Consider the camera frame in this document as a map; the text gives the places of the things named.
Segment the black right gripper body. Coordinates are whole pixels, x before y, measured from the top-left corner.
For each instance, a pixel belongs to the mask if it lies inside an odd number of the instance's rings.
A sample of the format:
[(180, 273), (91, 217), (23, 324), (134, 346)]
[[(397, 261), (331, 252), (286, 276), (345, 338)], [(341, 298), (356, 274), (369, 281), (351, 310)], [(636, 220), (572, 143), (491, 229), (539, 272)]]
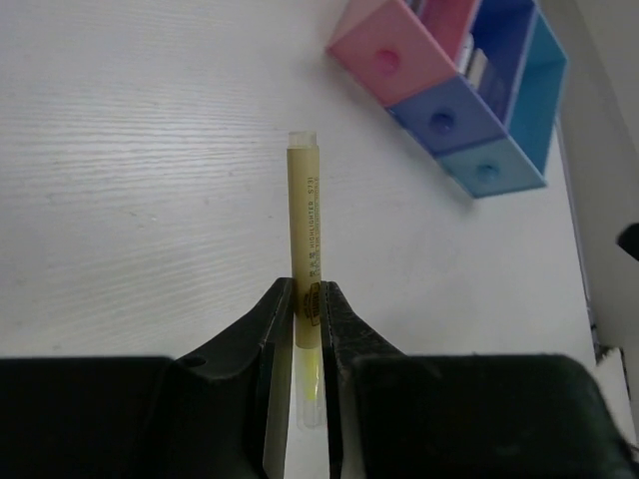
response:
[(639, 259), (639, 224), (627, 226), (616, 239), (616, 244), (634, 259)]

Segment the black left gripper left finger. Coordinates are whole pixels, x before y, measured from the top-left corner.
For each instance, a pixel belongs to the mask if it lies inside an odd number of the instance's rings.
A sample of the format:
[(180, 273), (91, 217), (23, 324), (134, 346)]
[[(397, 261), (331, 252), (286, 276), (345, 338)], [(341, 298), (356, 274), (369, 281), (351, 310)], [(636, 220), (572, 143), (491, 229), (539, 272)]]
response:
[(292, 280), (277, 279), (249, 312), (178, 363), (173, 477), (283, 477), (292, 392)]

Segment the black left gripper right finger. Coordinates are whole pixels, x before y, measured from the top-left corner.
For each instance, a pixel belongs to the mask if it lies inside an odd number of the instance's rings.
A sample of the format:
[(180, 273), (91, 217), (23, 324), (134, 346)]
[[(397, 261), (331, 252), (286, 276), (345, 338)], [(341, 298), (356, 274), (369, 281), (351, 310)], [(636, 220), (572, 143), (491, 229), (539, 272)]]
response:
[(354, 312), (334, 281), (320, 285), (319, 312), (329, 476), (364, 478), (361, 372), (375, 359), (402, 353)]

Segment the yellow highlighter pen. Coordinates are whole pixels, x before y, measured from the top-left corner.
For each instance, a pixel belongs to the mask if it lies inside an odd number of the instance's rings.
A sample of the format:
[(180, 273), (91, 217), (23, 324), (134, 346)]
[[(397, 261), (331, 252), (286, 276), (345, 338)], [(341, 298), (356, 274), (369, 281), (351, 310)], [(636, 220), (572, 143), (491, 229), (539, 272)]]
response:
[(302, 428), (315, 429), (324, 423), (320, 358), (320, 148), (315, 132), (289, 133), (287, 168), (297, 421)]

